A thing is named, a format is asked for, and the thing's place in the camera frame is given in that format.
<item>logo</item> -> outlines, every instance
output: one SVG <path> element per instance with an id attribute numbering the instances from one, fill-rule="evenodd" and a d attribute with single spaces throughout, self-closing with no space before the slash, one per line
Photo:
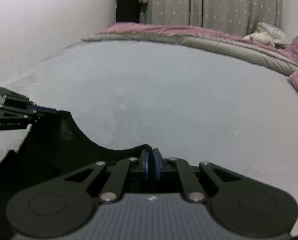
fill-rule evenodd
<path id="1" fill-rule="evenodd" d="M 1 122 L 0 126 L 20 126 L 22 125 L 22 122 Z"/>
<path id="2" fill-rule="evenodd" d="M 148 200 L 150 201 L 156 201 L 158 198 L 154 195 L 152 195 L 151 197 L 148 198 Z"/>

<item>gray ribbed surface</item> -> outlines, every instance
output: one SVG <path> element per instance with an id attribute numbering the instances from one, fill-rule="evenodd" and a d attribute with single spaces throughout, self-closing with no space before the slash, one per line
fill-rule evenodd
<path id="1" fill-rule="evenodd" d="M 61 240 L 251 240 L 219 226 L 202 204 L 187 203 L 179 194 L 126 194 L 102 205 L 91 221 Z M 27 240 L 15 236 L 14 240 Z M 288 240 L 289 236 L 266 238 Z"/>

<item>gray bedsheet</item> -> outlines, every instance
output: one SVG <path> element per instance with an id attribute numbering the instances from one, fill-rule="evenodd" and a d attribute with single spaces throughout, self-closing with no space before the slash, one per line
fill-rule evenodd
<path id="1" fill-rule="evenodd" d="M 148 143 L 165 157 L 211 161 L 298 201 L 298 94 L 273 70 L 183 46 L 104 41 L 68 48 L 0 85 L 70 111 L 104 147 Z M 0 160 L 24 137 L 0 132 Z"/>
<path id="2" fill-rule="evenodd" d="M 286 76 L 290 76 L 298 68 L 297 63 L 267 48 L 227 38 L 219 38 L 217 36 L 192 33 L 155 34 L 146 32 L 110 31 L 92 34 L 81 40 L 84 42 L 131 40 L 177 44 L 242 59 L 249 63 L 275 70 Z"/>

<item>mattress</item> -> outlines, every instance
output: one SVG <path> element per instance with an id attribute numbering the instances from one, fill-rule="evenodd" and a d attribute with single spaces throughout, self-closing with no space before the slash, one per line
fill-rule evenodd
<path id="1" fill-rule="evenodd" d="M 147 143 L 164 157 L 210 161 L 279 187 L 298 202 L 298 94 L 276 71 L 183 46 L 103 41 L 64 49 L 0 86 L 70 111 L 103 147 Z M 0 132 L 0 161 L 27 132 Z"/>

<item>circular pad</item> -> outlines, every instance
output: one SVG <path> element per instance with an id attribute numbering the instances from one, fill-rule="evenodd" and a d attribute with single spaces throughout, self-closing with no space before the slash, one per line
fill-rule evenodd
<path id="1" fill-rule="evenodd" d="M 219 224 L 228 230 L 259 238 L 290 231 L 298 217 L 298 205 L 286 192 L 241 181 L 226 183 L 212 199 L 211 210 Z"/>
<path id="2" fill-rule="evenodd" d="M 19 233 L 36 238 L 67 235 L 91 217 L 94 204 L 87 193 L 20 192 L 8 202 L 6 215 Z"/>

